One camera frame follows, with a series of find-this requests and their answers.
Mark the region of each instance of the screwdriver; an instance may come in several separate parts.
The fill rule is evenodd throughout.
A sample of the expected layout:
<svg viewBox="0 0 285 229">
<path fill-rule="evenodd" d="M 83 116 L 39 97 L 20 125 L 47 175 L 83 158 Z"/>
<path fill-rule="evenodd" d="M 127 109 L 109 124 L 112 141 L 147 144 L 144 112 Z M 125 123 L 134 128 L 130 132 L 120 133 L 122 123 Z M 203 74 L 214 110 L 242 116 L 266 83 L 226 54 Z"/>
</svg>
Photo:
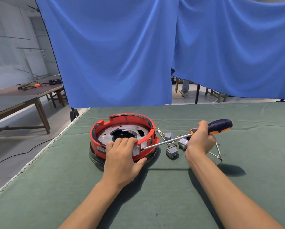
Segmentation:
<svg viewBox="0 0 285 229">
<path fill-rule="evenodd" d="M 217 133 L 221 133 L 221 132 L 225 132 L 227 130 L 229 130 L 232 127 L 232 121 L 230 119 L 220 119 L 220 120 L 216 120 L 213 122 L 210 122 L 208 124 L 208 134 L 217 134 Z M 189 137 L 192 136 L 196 131 L 198 130 L 198 128 L 193 128 L 192 130 L 190 130 L 190 134 L 184 135 L 184 136 L 180 136 L 171 140 L 167 140 L 155 145 L 151 145 L 145 148 L 142 148 L 141 151 L 146 150 L 146 149 L 150 149 L 159 145 L 163 145 L 166 143 L 170 143 L 170 142 L 174 142 L 177 141 L 179 139 L 185 138 L 185 137 Z"/>
</svg>

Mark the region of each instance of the forearm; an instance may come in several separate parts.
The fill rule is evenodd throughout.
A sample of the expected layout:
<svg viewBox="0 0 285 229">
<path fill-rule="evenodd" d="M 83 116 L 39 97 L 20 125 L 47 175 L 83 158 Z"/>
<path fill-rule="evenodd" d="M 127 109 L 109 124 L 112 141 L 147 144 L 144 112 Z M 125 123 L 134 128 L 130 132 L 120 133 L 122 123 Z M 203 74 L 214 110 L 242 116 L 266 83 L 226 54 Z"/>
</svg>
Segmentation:
<svg viewBox="0 0 285 229">
<path fill-rule="evenodd" d="M 96 228 L 119 192 L 119 189 L 100 181 L 59 229 Z"/>
<path fill-rule="evenodd" d="M 242 193 L 206 155 L 189 162 L 226 229 L 283 228 Z"/>
</svg>

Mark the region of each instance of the left hand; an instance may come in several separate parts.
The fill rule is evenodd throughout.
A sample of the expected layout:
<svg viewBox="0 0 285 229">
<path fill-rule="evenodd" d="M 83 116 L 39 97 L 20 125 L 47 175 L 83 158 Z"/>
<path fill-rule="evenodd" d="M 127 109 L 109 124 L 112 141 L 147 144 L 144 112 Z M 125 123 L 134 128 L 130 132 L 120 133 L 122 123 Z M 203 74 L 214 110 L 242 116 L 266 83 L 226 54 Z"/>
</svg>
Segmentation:
<svg viewBox="0 0 285 229">
<path fill-rule="evenodd" d="M 147 158 L 133 162 L 133 146 L 136 138 L 117 138 L 115 142 L 106 144 L 106 161 L 102 181 L 121 190 L 140 172 Z"/>
</svg>

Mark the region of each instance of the jeans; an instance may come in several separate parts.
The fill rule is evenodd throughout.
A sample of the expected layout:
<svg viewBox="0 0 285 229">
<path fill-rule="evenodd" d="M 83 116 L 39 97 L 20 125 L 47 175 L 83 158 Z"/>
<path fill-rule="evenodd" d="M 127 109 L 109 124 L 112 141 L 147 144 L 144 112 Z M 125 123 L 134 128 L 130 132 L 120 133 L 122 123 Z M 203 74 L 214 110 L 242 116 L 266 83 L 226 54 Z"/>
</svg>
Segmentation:
<svg viewBox="0 0 285 229">
<path fill-rule="evenodd" d="M 183 80 L 182 92 L 187 93 L 189 91 L 189 80 Z"/>
</svg>

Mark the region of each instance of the green tablecloth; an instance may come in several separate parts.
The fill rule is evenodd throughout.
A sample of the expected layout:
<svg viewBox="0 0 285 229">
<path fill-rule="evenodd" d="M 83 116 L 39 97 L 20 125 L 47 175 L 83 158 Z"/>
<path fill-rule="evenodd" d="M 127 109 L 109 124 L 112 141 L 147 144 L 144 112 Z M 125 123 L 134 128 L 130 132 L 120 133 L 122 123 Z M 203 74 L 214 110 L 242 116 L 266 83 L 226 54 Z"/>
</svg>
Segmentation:
<svg viewBox="0 0 285 229">
<path fill-rule="evenodd" d="M 0 194 L 0 228 L 57 228 L 101 179 L 88 156 L 92 125 L 123 112 L 146 115 L 174 135 L 202 119 L 232 119 L 232 130 L 216 136 L 221 169 L 285 226 L 285 103 L 259 103 L 91 108 Z M 222 227 L 184 152 L 172 161 L 166 145 L 160 148 L 154 165 L 121 192 L 99 228 Z"/>
</svg>

